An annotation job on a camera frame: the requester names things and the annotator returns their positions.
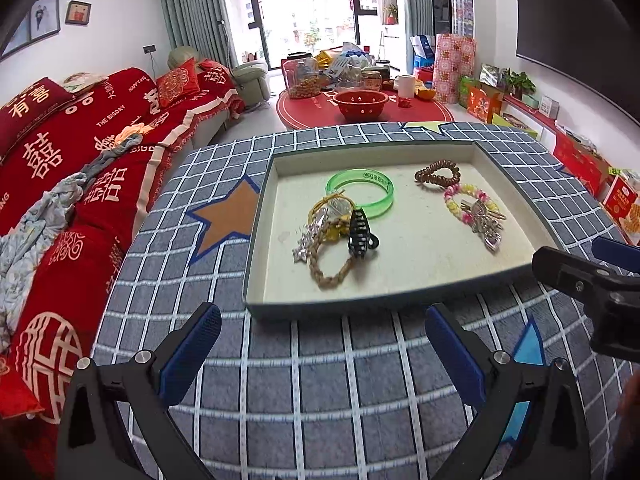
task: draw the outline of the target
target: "red bowl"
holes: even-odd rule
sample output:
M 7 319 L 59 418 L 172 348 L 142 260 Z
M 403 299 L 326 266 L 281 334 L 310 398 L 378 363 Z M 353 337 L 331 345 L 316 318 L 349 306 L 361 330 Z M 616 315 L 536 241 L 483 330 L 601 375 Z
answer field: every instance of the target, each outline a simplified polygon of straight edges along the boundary
M 347 120 L 366 123 L 380 116 L 389 96 L 377 90 L 346 90 L 334 97 L 334 101 Z

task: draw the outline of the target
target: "picture frame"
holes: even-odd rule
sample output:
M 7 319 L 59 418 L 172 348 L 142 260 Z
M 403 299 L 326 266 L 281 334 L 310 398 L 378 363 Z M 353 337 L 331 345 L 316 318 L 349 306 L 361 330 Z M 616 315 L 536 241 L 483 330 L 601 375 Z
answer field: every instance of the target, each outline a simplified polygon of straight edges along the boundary
M 0 60 L 60 32 L 60 0 L 37 0 L 22 19 Z
M 88 25 L 91 16 L 91 4 L 71 0 L 66 8 L 65 23 L 69 25 Z

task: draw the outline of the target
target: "plaid tablecloth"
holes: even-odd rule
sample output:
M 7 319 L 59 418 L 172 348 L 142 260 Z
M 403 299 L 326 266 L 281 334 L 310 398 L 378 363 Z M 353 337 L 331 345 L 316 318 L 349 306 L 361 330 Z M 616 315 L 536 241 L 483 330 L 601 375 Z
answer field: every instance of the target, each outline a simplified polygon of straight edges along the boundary
M 317 146 L 472 139 L 506 168 L 562 240 L 593 259 L 591 241 L 622 239 L 598 203 L 542 145 L 515 128 L 449 123 L 433 132 L 373 123 L 285 132 L 191 153 L 168 182 L 127 253 L 94 347 L 98 364 L 153 349 L 203 300 L 222 311 L 222 333 L 183 402 L 171 413 L 219 479 L 427 479 L 471 422 L 424 333 L 419 308 L 322 321 L 258 323 L 244 310 L 245 240 L 228 240 L 188 265 L 203 225 L 185 211 L 221 198 L 249 174 L 262 184 L 273 153 Z M 492 349 L 513 351 L 533 317 L 546 360 L 568 359 L 591 437 L 593 478 L 609 462 L 614 410 L 632 367 L 589 348 L 582 305 L 536 281 L 446 302 Z M 122 415 L 148 473 L 153 457 L 128 406 Z M 509 454 L 501 445 L 485 473 Z

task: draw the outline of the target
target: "tv screen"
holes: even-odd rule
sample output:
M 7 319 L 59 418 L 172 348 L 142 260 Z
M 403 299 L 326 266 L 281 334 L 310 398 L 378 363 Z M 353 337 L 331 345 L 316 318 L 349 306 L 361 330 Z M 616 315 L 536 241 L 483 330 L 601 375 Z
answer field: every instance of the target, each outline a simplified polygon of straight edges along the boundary
M 517 56 L 600 94 L 640 125 L 640 0 L 518 0 Z

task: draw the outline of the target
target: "brown spiral hair tie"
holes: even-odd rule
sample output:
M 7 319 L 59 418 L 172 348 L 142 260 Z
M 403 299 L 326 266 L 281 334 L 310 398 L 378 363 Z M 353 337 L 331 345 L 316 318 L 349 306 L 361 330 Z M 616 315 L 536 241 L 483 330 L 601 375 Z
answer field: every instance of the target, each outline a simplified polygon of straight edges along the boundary
M 331 222 L 327 222 L 322 226 L 322 228 L 318 231 L 318 234 L 313 238 L 311 247 L 309 247 L 308 250 L 309 269 L 311 270 L 311 276 L 314 280 L 316 280 L 316 283 L 318 284 L 318 286 L 320 286 L 320 288 L 333 288 L 340 285 L 347 277 L 347 274 L 356 261 L 355 256 L 350 255 L 338 274 L 329 278 L 326 278 L 322 270 L 320 270 L 320 268 L 318 267 L 318 249 L 322 242 L 325 241 L 326 232 L 332 227 L 336 227 L 339 230 L 348 230 L 349 223 L 349 220 L 343 220 L 341 218 L 337 218 Z
M 451 178 L 434 174 L 436 171 L 444 169 L 451 170 Z M 436 186 L 449 187 L 460 182 L 460 168 L 456 166 L 455 162 L 451 162 L 450 160 L 439 160 L 438 162 L 428 165 L 423 170 L 418 171 L 415 174 L 415 179 L 416 182 L 422 184 L 429 183 L 435 184 Z

